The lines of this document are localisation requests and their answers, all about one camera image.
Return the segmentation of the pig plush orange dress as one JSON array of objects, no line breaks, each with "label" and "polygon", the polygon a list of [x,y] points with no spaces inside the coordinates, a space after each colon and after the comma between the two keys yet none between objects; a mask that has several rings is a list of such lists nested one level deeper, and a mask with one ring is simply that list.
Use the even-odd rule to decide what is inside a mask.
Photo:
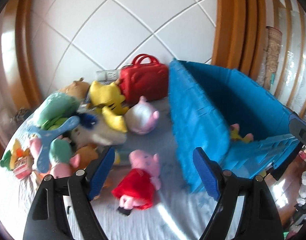
[{"label": "pig plush orange dress", "polygon": [[158,154],[134,150],[129,154],[131,170],[111,191],[119,200],[117,211],[129,216],[133,209],[146,210],[153,206],[154,194],[160,190]]}]

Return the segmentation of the red white snack packet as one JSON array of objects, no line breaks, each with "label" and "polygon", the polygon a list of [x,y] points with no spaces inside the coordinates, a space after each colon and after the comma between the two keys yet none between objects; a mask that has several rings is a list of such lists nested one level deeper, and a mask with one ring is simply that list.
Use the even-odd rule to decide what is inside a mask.
[{"label": "red white snack packet", "polygon": [[28,156],[22,157],[21,159],[18,159],[18,161],[15,163],[13,174],[19,180],[26,178],[33,171],[33,163],[34,159],[30,154]]}]

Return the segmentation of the yellow tiger plush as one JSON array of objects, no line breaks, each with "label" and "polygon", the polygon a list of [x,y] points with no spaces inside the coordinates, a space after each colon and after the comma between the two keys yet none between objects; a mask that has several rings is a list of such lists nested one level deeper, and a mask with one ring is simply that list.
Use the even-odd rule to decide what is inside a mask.
[{"label": "yellow tiger plush", "polygon": [[124,105],[125,96],[115,82],[103,85],[93,81],[88,91],[88,97],[93,106],[100,108],[100,113],[107,126],[118,132],[127,133],[124,114],[129,110]]}]

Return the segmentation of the rolled patterned carpet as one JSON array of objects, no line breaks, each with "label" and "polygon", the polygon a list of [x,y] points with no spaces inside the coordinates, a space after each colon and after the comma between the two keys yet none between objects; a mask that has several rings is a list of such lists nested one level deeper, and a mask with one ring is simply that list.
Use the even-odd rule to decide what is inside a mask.
[{"label": "rolled patterned carpet", "polygon": [[270,91],[278,68],[282,32],[271,26],[266,27],[263,60],[260,65],[257,83],[265,90]]}]

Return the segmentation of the pig plush red dress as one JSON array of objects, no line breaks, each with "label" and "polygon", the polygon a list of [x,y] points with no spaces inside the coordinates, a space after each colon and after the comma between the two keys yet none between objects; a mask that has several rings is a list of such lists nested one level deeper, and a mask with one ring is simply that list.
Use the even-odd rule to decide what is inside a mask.
[{"label": "pig plush red dress", "polygon": [[45,147],[37,134],[31,134],[29,149],[37,172],[51,174],[54,178],[70,177],[73,167],[78,167],[80,164],[80,155],[73,154],[71,145],[66,139],[55,138]]}]

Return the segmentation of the blue plastic hanger toy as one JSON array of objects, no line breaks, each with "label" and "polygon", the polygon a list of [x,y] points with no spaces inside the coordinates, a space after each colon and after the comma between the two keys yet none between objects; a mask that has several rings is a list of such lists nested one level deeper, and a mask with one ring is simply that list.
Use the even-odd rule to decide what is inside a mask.
[{"label": "blue plastic hanger toy", "polygon": [[59,128],[53,130],[42,130],[34,125],[29,126],[26,131],[29,134],[36,134],[41,142],[40,150],[37,152],[36,168],[41,173],[47,173],[49,170],[49,149],[51,142],[59,135],[71,131],[80,123],[78,116],[68,118]]}]

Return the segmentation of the brown bear plush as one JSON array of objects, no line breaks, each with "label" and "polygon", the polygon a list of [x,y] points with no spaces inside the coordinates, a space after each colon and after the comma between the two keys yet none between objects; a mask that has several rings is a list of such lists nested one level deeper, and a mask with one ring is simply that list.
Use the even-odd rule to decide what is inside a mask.
[{"label": "brown bear plush", "polygon": [[84,78],[81,77],[78,80],[74,80],[70,85],[67,85],[62,89],[59,89],[59,92],[83,100],[84,98],[86,98],[90,86],[91,85],[88,82],[85,82]]}]

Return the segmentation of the blue plastic storage crate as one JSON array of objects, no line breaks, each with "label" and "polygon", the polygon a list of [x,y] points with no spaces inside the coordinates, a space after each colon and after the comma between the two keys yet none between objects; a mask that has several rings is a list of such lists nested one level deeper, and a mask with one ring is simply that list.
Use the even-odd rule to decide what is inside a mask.
[{"label": "blue plastic storage crate", "polygon": [[[289,132],[291,111],[270,92],[236,69],[173,60],[169,65],[169,105],[176,155],[191,192],[204,189],[192,161],[200,147],[224,170],[252,178],[267,167],[283,174],[286,160],[300,148]],[[250,143],[232,141],[230,125]]]}]

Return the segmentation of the green plush toy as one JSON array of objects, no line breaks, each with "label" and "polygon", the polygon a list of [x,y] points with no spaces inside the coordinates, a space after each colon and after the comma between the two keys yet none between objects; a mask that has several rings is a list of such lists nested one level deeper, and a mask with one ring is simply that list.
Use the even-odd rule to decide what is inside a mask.
[{"label": "green plush toy", "polygon": [[33,123],[43,130],[57,129],[76,113],[80,103],[74,96],[54,92],[34,112]]}]

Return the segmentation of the red toy handbag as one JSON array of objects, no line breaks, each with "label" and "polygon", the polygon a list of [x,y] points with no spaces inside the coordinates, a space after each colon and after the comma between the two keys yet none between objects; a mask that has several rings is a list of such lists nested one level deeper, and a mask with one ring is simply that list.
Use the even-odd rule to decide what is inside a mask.
[{"label": "red toy handbag", "polygon": [[152,55],[139,54],[120,70],[119,88],[130,105],[141,96],[148,101],[163,99],[168,95],[169,68]]}]

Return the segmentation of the corn plush toy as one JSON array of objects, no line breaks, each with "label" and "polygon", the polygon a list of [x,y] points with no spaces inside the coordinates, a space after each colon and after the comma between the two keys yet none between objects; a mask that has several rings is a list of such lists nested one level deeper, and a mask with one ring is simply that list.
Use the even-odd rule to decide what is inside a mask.
[{"label": "corn plush toy", "polygon": [[15,139],[11,148],[3,154],[3,157],[0,160],[0,167],[12,171],[18,158],[23,157],[23,155],[24,150],[22,150],[21,143],[18,139]]}]

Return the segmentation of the white pink round plush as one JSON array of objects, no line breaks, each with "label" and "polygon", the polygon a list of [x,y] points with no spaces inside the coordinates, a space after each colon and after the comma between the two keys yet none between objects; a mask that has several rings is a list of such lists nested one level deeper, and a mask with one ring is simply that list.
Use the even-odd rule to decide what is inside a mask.
[{"label": "white pink round plush", "polygon": [[128,130],[145,135],[154,130],[159,119],[159,111],[150,104],[146,97],[141,96],[139,102],[124,115]]}]

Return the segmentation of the large pink plush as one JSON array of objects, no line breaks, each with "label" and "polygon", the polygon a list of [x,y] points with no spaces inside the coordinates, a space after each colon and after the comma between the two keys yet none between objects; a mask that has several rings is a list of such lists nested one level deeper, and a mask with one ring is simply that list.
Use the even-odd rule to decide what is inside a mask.
[{"label": "large pink plush", "polygon": [[244,137],[242,137],[240,135],[240,125],[233,124],[230,125],[230,139],[232,141],[242,141],[244,143],[250,143],[254,140],[254,136],[252,133],[248,133]]}]

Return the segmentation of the small white plush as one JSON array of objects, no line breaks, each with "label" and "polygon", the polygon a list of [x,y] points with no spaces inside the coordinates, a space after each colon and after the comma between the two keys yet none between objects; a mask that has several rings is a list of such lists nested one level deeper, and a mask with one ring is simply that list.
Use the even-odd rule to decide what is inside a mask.
[{"label": "small white plush", "polygon": [[71,140],[77,147],[94,143],[101,146],[121,145],[126,141],[126,134],[111,129],[97,113],[78,113],[80,124],[71,130]]}]

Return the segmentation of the brown dog plush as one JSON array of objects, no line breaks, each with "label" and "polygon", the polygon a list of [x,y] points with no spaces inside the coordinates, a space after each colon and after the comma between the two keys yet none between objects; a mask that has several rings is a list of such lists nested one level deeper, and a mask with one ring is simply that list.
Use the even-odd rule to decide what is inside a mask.
[{"label": "brown dog plush", "polygon": [[75,154],[80,156],[80,162],[77,167],[73,167],[72,171],[75,172],[79,169],[85,169],[92,160],[97,159],[99,156],[97,149],[98,147],[95,144],[88,144],[76,150]]}]

